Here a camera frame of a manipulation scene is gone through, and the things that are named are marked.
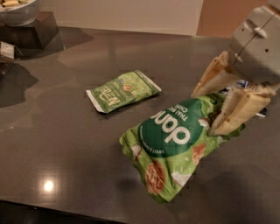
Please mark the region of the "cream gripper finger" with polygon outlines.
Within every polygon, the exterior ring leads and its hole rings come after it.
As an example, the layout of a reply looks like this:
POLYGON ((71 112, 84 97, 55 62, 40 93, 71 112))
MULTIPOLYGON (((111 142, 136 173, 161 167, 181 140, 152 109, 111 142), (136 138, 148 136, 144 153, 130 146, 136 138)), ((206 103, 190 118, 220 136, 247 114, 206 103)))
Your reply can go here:
POLYGON ((275 94, 275 84, 261 83, 249 84, 245 88, 232 87, 208 134, 228 135, 264 109, 275 94))
POLYGON ((192 98, 218 93, 224 88, 229 88, 228 96, 234 97, 240 92, 235 86, 240 79, 241 76, 230 63, 229 53, 224 51, 210 62, 192 91, 192 98))

